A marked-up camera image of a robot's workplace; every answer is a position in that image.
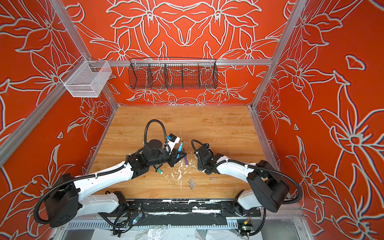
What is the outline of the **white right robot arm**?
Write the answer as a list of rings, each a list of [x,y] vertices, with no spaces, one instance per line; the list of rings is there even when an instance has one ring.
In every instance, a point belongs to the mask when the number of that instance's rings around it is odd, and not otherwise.
[[[235,200],[244,210],[263,207],[276,213],[285,201],[290,185],[282,173],[276,171],[268,162],[257,164],[232,160],[222,154],[214,154],[208,144],[199,148],[192,144],[198,158],[198,170],[211,174],[227,175],[250,185],[250,190],[242,191]]]

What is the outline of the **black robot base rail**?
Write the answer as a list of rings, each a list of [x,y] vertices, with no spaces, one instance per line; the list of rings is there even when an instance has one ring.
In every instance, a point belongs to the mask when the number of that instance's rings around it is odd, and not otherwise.
[[[130,199],[131,209],[144,215],[137,226],[237,228],[242,222],[259,223],[259,207],[241,210],[232,199]]]

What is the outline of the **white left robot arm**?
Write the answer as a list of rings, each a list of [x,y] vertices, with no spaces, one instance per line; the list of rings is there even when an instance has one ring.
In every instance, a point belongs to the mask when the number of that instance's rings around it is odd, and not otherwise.
[[[186,152],[175,150],[174,145],[163,145],[159,140],[151,140],[132,155],[127,155],[121,163],[94,174],[72,177],[65,174],[40,199],[44,203],[48,219],[39,216],[40,206],[36,205],[34,217],[40,224],[52,228],[60,227],[73,218],[85,215],[89,205],[85,199],[114,184],[137,178],[147,173],[152,166],[168,164],[174,167],[186,157]]]

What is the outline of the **blue highlighter pen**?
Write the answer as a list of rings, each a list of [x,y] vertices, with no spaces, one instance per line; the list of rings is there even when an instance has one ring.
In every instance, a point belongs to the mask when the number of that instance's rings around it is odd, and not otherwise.
[[[178,148],[178,151],[181,152],[182,149],[183,149],[183,142],[180,143],[180,146],[179,146],[179,148]]]

